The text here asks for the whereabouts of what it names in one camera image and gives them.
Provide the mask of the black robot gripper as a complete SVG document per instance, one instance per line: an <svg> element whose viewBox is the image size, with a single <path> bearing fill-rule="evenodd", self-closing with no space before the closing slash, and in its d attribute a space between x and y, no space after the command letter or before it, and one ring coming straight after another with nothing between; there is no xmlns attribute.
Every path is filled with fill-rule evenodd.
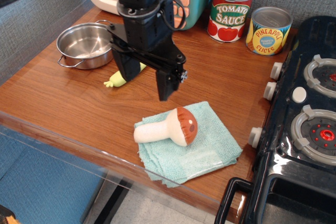
<svg viewBox="0 0 336 224"><path fill-rule="evenodd" d="M144 64L156 71L160 101L167 101L186 76L186 57L175 45L173 1L153 0L147 6L118 3L123 24L110 25L112 53L125 81L133 80Z"/></svg>

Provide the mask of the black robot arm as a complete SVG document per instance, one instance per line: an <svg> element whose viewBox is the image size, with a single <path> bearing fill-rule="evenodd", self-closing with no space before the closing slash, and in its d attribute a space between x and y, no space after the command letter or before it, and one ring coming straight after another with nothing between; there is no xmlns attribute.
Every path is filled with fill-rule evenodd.
<svg viewBox="0 0 336 224"><path fill-rule="evenodd" d="M140 73L140 64L156 71L160 101L166 101L186 79L186 57L175 45L172 34L180 30L174 24L173 4L180 0L118 0L117 11L123 24L110 25L112 53L125 81Z"/></svg>

